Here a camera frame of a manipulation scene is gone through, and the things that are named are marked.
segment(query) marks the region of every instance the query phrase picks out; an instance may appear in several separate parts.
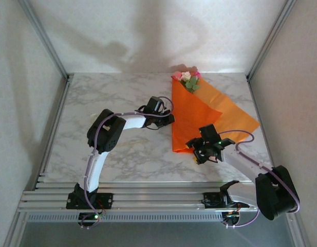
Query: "marble surface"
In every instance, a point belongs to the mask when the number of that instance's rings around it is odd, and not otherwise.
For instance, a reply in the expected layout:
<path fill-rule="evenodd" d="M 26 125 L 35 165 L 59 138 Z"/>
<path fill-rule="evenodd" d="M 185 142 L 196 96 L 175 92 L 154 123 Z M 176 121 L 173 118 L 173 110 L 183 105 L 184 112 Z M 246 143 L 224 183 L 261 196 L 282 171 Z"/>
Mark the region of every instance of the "marble surface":
<path fill-rule="evenodd" d="M 86 169 L 91 149 L 86 133 L 91 115 L 108 108 L 129 112 L 155 96 L 171 97 L 170 73 L 75 74 L 66 98 L 44 182 L 77 182 Z M 202 74 L 208 83 L 228 95 L 241 109 L 257 118 L 244 74 Z M 260 127 L 255 141 L 243 149 L 269 163 Z M 124 131 L 109 154 L 100 182 L 248 181 L 225 163 L 197 165 L 192 155 L 172 152 L 171 126 L 152 131 Z"/>

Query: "white wall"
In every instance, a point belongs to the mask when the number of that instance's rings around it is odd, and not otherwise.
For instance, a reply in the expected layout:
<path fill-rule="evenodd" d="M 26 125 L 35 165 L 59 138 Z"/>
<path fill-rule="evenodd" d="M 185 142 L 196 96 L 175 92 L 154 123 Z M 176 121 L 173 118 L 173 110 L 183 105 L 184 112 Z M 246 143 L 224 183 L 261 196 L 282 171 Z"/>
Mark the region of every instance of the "white wall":
<path fill-rule="evenodd" d="M 31 2 L 69 73 L 247 73 L 285 0 Z"/>
<path fill-rule="evenodd" d="M 0 246 L 40 164 L 60 80 L 17 1 L 0 1 Z"/>
<path fill-rule="evenodd" d="M 317 0 L 296 2 L 251 84 L 274 163 L 288 168 L 317 246 Z"/>

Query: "green leaf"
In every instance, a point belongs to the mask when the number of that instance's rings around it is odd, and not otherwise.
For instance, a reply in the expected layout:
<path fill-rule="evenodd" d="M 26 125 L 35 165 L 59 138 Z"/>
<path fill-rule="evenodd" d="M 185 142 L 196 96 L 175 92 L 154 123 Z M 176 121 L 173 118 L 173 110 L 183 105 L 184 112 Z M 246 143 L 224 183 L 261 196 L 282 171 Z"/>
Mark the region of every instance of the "green leaf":
<path fill-rule="evenodd" d="M 193 87 L 193 85 L 190 83 L 190 81 L 187 81 L 187 82 L 185 83 L 185 87 L 186 87 L 187 89 L 191 89 L 191 88 Z"/>
<path fill-rule="evenodd" d="M 200 88 L 200 86 L 199 85 L 193 85 L 193 90 L 195 91 L 195 90 L 198 90 L 199 88 Z"/>
<path fill-rule="evenodd" d="M 191 85 L 195 85 L 196 83 L 197 83 L 197 78 L 196 78 L 196 76 L 193 76 L 192 78 L 190 78 L 190 84 Z"/>

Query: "orange wrapping paper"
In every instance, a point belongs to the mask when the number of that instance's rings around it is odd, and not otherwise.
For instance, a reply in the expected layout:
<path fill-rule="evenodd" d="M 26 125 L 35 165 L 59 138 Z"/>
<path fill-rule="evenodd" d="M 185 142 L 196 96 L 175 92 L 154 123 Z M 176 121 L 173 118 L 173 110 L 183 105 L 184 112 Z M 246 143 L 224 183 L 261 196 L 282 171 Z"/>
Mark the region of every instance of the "orange wrapping paper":
<path fill-rule="evenodd" d="M 173 152 L 192 153 L 185 147 L 189 140 L 200 137 L 198 129 L 214 124 L 217 132 L 227 130 L 246 130 L 253 132 L 260 124 L 219 90 L 200 78 L 200 86 L 194 94 L 189 93 L 183 85 L 172 79 L 172 101 L 175 122 L 172 124 Z M 227 133 L 221 138 L 230 138 L 240 142 L 248 137 L 241 132 Z"/>

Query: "white flower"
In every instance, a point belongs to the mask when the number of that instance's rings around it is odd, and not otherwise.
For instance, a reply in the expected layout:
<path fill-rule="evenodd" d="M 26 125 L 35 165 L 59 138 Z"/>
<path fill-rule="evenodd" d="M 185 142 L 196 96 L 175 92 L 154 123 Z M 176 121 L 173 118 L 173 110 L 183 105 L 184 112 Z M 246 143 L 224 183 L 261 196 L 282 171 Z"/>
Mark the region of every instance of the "white flower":
<path fill-rule="evenodd" d="M 181 74 L 182 74 L 182 76 L 181 76 L 182 81 L 189 81 L 190 80 L 191 74 L 189 73 L 189 71 L 182 72 Z"/>

